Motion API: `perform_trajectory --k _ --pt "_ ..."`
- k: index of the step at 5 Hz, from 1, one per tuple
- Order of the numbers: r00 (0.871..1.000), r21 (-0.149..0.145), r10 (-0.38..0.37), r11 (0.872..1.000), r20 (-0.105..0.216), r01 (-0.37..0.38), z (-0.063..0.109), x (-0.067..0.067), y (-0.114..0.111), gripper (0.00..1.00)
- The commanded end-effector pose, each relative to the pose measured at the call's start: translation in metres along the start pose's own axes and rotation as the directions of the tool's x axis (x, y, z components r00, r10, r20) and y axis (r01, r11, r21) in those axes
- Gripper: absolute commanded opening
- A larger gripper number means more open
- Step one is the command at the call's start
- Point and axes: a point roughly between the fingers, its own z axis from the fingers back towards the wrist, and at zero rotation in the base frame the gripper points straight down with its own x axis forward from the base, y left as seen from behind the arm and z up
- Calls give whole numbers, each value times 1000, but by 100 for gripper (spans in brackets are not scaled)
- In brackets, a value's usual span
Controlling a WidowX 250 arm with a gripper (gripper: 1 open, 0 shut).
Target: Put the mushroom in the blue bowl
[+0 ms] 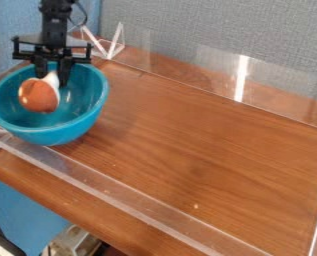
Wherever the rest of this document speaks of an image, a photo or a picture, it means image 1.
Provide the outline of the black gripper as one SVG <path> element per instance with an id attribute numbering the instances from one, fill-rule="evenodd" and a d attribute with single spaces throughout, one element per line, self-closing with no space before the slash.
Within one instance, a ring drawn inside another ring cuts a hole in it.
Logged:
<path id="1" fill-rule="evenodd" d="M 73 21 L 73 6 L 77 6 L 83 15 L 87 15 L 79 0 L 41 0 L 42 31 L 38 34 L 13 38 L 13 58 L 34 62 L 38 78 L 47 75 L 47 60 L 59 61 L 61 87 L 65 87 L 69 82 L 74 61 L 91 62 L 91 44 L 69 35 L 67 23 Z"/>

